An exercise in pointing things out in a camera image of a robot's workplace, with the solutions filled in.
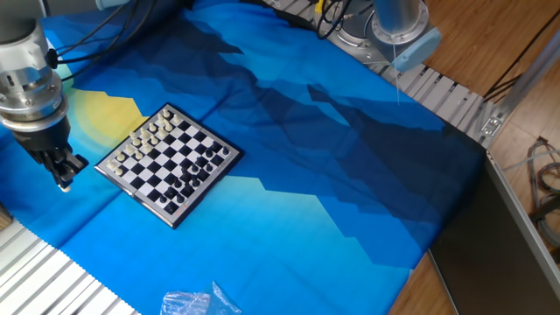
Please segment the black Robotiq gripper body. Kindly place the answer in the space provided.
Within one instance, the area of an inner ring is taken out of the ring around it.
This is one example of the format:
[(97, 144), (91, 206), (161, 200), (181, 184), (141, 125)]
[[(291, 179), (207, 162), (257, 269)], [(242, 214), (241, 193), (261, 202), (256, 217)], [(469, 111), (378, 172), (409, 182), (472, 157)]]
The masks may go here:
[(53, 126), (33, 132), (13, 131), (17, 142), (27, 151), (73, 151), (68, 142), (70, 123), (65, 117)]

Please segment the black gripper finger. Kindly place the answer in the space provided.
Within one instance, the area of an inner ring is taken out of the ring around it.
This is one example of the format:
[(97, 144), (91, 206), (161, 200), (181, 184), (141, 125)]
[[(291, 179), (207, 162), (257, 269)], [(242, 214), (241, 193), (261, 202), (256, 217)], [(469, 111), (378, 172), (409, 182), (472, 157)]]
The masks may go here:
[(87, 166), (82, 155), (74, 155), (68, 148), (54, 152), (54, 174), (60, 188), (69, 188), (74, 177)]
[(64, 189), (64, 168), (56, 162), (55, 157), (47, 150), (34, 150), (32, 156), (37, 163), (43, 165), (52, 174), (59, 188)]

